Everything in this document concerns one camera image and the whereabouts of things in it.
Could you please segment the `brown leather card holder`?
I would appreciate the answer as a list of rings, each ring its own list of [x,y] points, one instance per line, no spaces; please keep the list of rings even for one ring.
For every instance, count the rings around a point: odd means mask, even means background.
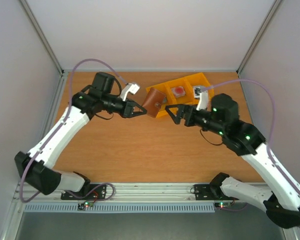
[[[148,116],[156,118],[165,98],[163,92],[151,87],[141,106],[146,109]]]

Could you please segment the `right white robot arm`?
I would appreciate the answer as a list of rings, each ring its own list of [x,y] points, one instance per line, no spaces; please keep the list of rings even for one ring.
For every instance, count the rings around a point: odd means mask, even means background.
[[[281,228],[300,227],[300,184],[272,153],[262,133],[240,120],[236,101],[221,93],[212,97],[211,110],[188,104],[167,105],[165,110],[175,124],[184,120],[186,127],[198,126],[221,136],[222,144],[252,166],[269,187],[261,189],[221,172],[209,183],[215,199],[242,200]]]

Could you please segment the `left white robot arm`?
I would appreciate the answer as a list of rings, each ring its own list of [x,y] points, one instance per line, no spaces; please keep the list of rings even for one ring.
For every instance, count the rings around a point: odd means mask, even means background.
[[[118,80],[105,72],[96,73],[92,84],[71,96],[69,105],[52,129],[28,152],[18,152],[14,157],[21,184],[28,183],[39,193],[49,195],[54,191],[66,191],[79,199],[91,193],[91,181],[78,172],[59,172],[54,166],[72,138],[89,121],[102,111],[118,114],[122,118],[134,118],[146,114],[146,109],[128,94],[136,94],[140,86],[127,83],[112,94]]]

